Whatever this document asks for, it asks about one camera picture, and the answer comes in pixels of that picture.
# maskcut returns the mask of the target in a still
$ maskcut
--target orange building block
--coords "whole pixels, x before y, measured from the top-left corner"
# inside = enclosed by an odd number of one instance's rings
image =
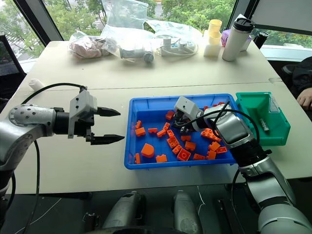
[[[194,154],[193,156],[193,160],[204,160],[204,159],[206,159],[206,157],[203,155]]]
[[[195,148],[196,148],[196,143],[194,143],[194,142],[189,142],[189,141],[186,141],[186,142],[185,142],[185,149],[186,149],[186,150],[194,151]]]
[[[217,154],[221,154],[221,153],[225,153],[225,152],[227,152],[228,151],[228,149],[226,148],[226,147],[220,147],[220,148],[218,148],[217,150],[216,150],[216,153]]]
[[[166,155],[156,156],[156,162],[168,162]]]
[[[218,142],[213,142],[209,145],[208,149],[212,151],[216,151],[221,145]]]
[[[180,161],[187,161],[190,159],[190,156],[191,153],[182,148],[176,158],[179,159]]]
[[[174,137],[175,137],[175,135],[174,135],[174,133],[173,133],[172,130],[168,130],[168,131],[167,131],[167,134],[168,134],[168,137],[169,137],[169,138],[174,138]]]
[[[149,133],[157,133],[158,132],[158,128],[149,128],[149,129],[147,129],[147,131]]]
[[[139,128],[139,129],[136,129],[136,136],[137,136],[137,137],[144,136],[144,135],[145,135],[145,129],[144,129],[144,127],[143,127],[143,128]]]
[[[214,134],[213,134],[213,131],[210,129],[210,128],[206,128],[204,131],[201,132],[200,134],[202,137],[205,137],[205,138],[208,138],[208,139],[211,139],[211,140],[215,140],[217,142],[220,142],[221,139],[216,137]]]
[[[167,142],[168,142],[168,145],[170,146],[171,149],[179,144],[179,142],[175,136],[174,136],[174,138],[167,139]]]
[[[190,141],[191,140],[191,136],[181,136],[181,140],[182,141]]]
[[[142,126],[142,121],[141,121],[141,120],[138,120],[138,121],[136,122],[136,129],[139,129],[141,126]]]
[[[175,113],[173,111],[168,111],[167,114],[166,114],[166,119],[172,120],[174,115],[175,115]]]
[[[207,156],[207,159],[215,159],[215,156],[216,156],[216,152],[215,151],[208,151],[208,156]]]
[[[141,150],[141,154],[144,157],[149,157],[149,158],[154,156],[154,152],[155,152],[154,147],[147,143],[144,144],[143,149]]]
[[[141,164],[140,154],[136,153],[135,164]]]
[[[173,152],[175,155],[177,155],[177,154],[180,152],[181,149],[182,149],[182,146],[177,145],[177,146],[175,146],[175,148],[172,150],[172,152]]]
[[[165,129],[162,129],[160,130],[158,133],[157,133],[157,137],[161,138],[163,135],[166,134],[166,130]]]
[[[170,123],[167,123],[167,122],[166,122],[165,125],[164,125],[164,127],[163,127],[162,129],[168,131],[169,127],[170,127]]]

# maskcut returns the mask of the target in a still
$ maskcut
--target clear plastic bag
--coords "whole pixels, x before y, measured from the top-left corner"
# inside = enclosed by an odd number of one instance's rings
[[[148,4],[135,0],[102,0],[108,16],[101,36],[106,50],[131,62],[152,62],[154,34],[143,29]]]
[[[77,31],[69,39],[68,51],[80,59],[99,58],[110,53],[106,50],[106,38],[101,36],[88,36]]]
[[[102,0],[107,24],[112,27],[143,29],[148,4],[135,0]]]
[[[155,48],[162,56],[191,56],[197,53],[202,33],[197,29],[170,21],[147,20],[155,31]]]

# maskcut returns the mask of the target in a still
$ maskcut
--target white bottle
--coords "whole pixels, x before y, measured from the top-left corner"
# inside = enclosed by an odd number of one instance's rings
[[[252,20],[238,18],[231,26],[231,32],[226,42],[222,58],[226,61],[234,61],[253,29],[254,22]]]

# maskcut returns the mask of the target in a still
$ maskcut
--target white table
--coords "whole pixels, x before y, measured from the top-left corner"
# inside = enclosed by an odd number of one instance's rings
[[[156,55],[152,64],[132,63],[115,56],[76,59],[68,54],[67,43],[49,43],[19,90],[32,91],[28,83],[33,78],[39,79],[45,85],[71,82],[88,86],[89,89],[258,83],[278,78],[253,42],[234,62],[226,62],[221,57],[204,58],[200,49],[198,54],[189,58]]]
[[[270,91],[291,125],[285,146],[271,147],[272,159],[286,178],[312,176],[312,123],[282,82],[200,85],[166,88],[97,89],[90,93],[98,105],[120,111],[118,117],[95,117],[96,135],[126,135],[129,100],[133,97],[191,95],[236,92]],[[33,98],[32,103],[48,107],[64,107],[77,90],[45,91]],[[18,91],[0,115],[21,103],[31,92]],[[193,167],[128,170],[123,165],[125,140],[110,145],[91,146],[84,138],[67,136],[38,140],[41,155],[41,193],[105,191],[194,184],[230,183],[236,165],[208,165]],[[34,193],[36,181],[36,151],[32,145],[16,169],[17,193]]]

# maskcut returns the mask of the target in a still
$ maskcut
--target robotic arm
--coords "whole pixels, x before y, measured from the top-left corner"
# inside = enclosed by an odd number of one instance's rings
[[[175,104],[174,127],[180,128],[182,133],[213,128],[218,112],[223,107],[224,104],[221,104],[202,111],[192,101],[180,97]],[[227,106],[221,113],[215,128],[238,163],[238,168],[261,210],[258,230],[262,234],[312,234],[311,223],[294,206],[295,197],[289,183],[244,121],[234,113],[226,112],[230,109]]]
[[[4,221],[6,200],[4,195],[9,187],[13,171],[24,157],[28,147],[40,137],[53,134],[74,135],[86,138],[91,145],[110,144],[124,139],[118,135],[95,136],[91,132],[94,115],[105,117],[119,116],[113,109],[97,106],[97,99],[87,90],[71,100],[70,112],[63,108],[45,108],[32,104],[22,104],[13,108],[8,116],[0,121],[0,197],[1,217]]]

